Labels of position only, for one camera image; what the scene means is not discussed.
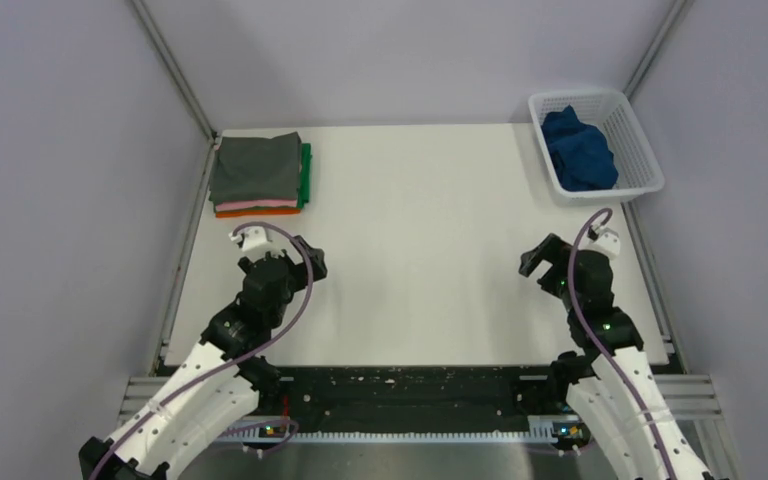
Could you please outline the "blue t shirt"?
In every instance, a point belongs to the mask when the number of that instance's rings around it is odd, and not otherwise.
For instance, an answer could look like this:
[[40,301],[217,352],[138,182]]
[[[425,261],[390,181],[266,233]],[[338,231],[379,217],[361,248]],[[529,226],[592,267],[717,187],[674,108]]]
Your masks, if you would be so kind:
[[550,112],[541,132],[560,186],[570,192],[613,189],[619,179],[605,135],[568,105]]

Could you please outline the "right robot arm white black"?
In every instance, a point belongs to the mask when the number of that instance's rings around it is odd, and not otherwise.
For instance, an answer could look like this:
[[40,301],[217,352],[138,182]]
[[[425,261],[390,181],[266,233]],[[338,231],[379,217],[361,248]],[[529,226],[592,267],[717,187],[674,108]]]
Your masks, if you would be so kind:
[[566,352],[550,365],[545,398],[573,412],[589,434],[558,432],[564,450],[598,444],[619,479],[712,479],[675,420],[628,314],[615,303],[607,254],[577,250],[555,234],[520,257],[528,277],[542,263],[540,289],[563,304],[579,353]]

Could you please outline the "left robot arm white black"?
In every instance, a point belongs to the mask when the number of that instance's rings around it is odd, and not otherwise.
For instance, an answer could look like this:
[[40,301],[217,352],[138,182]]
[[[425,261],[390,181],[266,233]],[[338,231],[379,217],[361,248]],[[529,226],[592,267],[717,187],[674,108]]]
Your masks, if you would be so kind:
[[297,293],[308,304],[326,278],[325,253],[265,222],[229,235],[239,248],[242,286],[208,322],[186,359],[146,403],[78,453],[85,479],[177,479],[237,420],[279,404],[280,374],[262,351],[304,311],[284,318]]

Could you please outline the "orange folded t shirt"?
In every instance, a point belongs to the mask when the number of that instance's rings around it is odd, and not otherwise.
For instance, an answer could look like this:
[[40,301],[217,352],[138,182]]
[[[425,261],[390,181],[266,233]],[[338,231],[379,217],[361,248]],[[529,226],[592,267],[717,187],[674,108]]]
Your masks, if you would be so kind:
[[251,216],[287,216],[297,215],[302,212],[299,208],[252,208],[233,211],[220,211],[215,213],[216,218],[240,218]]

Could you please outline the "pink folded t shirt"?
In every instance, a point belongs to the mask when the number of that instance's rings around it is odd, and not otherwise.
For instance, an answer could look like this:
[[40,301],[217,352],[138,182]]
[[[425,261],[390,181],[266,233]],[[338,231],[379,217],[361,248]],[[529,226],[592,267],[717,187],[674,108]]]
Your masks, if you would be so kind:
[[283,200],[283,199],[263,199],[263,200],[246,200],[246,201],[231,201],[223,202],[214,205],[216,212],[236,211],[236,210],[248,210],[255,208],[297,208],[299,205],[297,200]]

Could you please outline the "green folded t shirt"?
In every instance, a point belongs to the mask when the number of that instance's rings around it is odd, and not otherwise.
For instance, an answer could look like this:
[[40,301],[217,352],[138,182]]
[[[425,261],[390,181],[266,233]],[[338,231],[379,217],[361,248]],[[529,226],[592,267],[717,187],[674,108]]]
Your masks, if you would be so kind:
[[312,173],[312,146],[310,143],[301,144],[301,170],[300,185],[298,190],[297,209],[303,210],[309,203],[311,196],[311,173]]

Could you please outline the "white plastic basket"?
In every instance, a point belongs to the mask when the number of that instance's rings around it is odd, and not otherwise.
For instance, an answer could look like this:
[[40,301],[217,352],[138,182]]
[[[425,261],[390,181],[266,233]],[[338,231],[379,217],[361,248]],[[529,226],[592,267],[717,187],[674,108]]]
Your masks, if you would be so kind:
[[[572,107],[585,124],[597,128],[614,154],[618,180],[610,189],[573,192],[556,174],[541,125],[552,112]],[[528,108],[548,176],[549,195],[562,206],[628,202],[661,190],[665,180],[655,154],[627,97],[613,89],[588,87],[533,94]]]

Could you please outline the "grey folded t shirt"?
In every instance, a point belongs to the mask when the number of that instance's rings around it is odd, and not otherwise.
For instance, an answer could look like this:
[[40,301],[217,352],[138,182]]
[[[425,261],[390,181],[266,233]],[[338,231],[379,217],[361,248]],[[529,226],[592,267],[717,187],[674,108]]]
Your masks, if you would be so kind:
[[297,132],[221,140],[210,180],[214,204],[296,200],[300,188],[302,140]]

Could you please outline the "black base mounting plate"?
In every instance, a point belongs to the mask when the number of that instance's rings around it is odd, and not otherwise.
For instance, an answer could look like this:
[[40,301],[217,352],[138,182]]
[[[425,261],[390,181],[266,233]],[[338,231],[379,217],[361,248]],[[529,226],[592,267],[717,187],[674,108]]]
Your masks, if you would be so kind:
[[303,433],[525,432],[573,415],[548,366],[282,367],[253,417]]

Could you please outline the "left aluminium frame rail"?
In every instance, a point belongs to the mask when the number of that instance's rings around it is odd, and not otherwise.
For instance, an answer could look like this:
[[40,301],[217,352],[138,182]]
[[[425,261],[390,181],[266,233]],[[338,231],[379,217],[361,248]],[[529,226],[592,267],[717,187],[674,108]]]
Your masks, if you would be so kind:
[[203,138],[204,144],[203,153],[197,163],[195,183],[187,194],[187,209],[183,217],[185,223],[175,240],[174,262],[171,264],[171,271],[167,275],[164,284],[162,303],[159,310],[158,331],[152,334],[154,340],[153,349],[151,350],[151,356],[148,358],[146,371],[142,374],[144,377],[155,377],[159,373],[166,373],[168,371],[166,356],[195,236],[200,223],[201,208],[207,195],[208,170],[212,167],[214,160],[212,146],[216,137],[216,130],[208,120],[204,108],[165,38],[162,27],[156,20],[150,3],[148,1],[127,1],[125,5],[148,40],[155,57],[178,97],[179,103],[183,105],[185,111],[194,122],[197,131]]

